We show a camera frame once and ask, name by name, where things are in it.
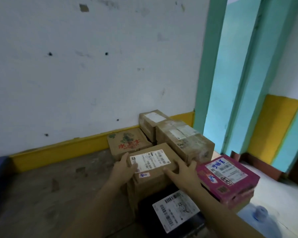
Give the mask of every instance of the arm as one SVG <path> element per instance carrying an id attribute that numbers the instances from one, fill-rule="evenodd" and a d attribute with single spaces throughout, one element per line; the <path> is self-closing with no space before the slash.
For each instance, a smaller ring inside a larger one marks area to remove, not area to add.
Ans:
<path id="1" fill-rule="evenodd" d="M 102 237 L 103 226 L 111 204 L 119 191 L 119 188 L 131 179 L 137 170 L 137 164 L 127 167 L 126 153 L 120 162 L 116 162 L 111 175 L 104 186 L 96 194 L 95 198 L 78 214 L 74 222 L 63 232 L 61 237 Z"/>
<path id="2" fill-rule="evenodd" d="M 199 207 L 214 232 L 221 238 L 264 238 L 234 212 L 215 200 L 202 186 L 196 173 L 196 162 L 189 167 L 178 161 L 179 174 L 164 168 L 165 174 Z"/>

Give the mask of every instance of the water bottle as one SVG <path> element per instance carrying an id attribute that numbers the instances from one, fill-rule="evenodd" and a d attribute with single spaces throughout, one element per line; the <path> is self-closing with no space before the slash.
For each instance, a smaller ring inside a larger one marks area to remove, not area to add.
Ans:
<path id="1" fill-rule="evenodd" d="M 237 215 L 266 238 L 282 238 L 278 224 L 268 214 L 265 207 L 255 206 L 250 203 Z"/>

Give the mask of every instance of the hand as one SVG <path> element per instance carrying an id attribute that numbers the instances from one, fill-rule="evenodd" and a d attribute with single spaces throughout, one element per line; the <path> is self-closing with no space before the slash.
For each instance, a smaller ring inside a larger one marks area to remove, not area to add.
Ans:
<path id="1" fill-rule="evenodd" d="M 196 173 L 196 162 L 192 161 L 190 166 L 183 162 L 183 160 L 176 161 L 179 165 L 179 174 L 175 174 L 168 168 L 164 168 L 163 172 L 175 183 L 175 185 L 185 192 L 188 196 L 192 196 L 194 192 L 201 189 L 201 183 Z"/>
<path id="2" fill-rule="evenodd" d="M 114 164 L 114 168 L 108 179 L 108 183 L 116 188 L 120 188 L 123 184 L 127 183 L 137 171 L 138 164 L 135 163 L 131 167 L 128 167 L 127 158 L 129 158 L 129 153 L 125 153 L 121 157 L 121 160 Z"/>

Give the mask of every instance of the magenta box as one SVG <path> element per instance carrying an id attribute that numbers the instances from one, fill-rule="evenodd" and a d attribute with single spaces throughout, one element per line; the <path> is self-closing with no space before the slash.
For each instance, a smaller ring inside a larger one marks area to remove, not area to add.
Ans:
<path id="1" fill-rule="evenodd" d="M 254 194 L 259 176 L 227 155 L 196 167 L 201 183 L 229 209 Z"/>

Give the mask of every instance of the yellow baseboard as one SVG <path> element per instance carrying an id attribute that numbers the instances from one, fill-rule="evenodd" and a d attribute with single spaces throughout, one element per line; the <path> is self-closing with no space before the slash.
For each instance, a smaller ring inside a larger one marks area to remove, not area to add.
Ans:
<path id="1" fill-rule="evenodd" d="M 174 120 L 182 120 L 183 122 L 193 127 L 194 112 L 171 116 L 171 118 Z M 14 163 L 15 172 L 20 173 L 48 164 L 107 149 L 109 148 L 107 143 L 107 135 L 138 127 L 139 125 L 135 125 L 132 127 L 117 129 L 93 136 L 75 138 L 57 144 L 29 149 L 11 155 L 10 158 Z"/>
<path id="2" fill-rule="evenodd" d="M 297 110 L 297 99 L 267 95 L 247 152 L 271 164 Z"/>

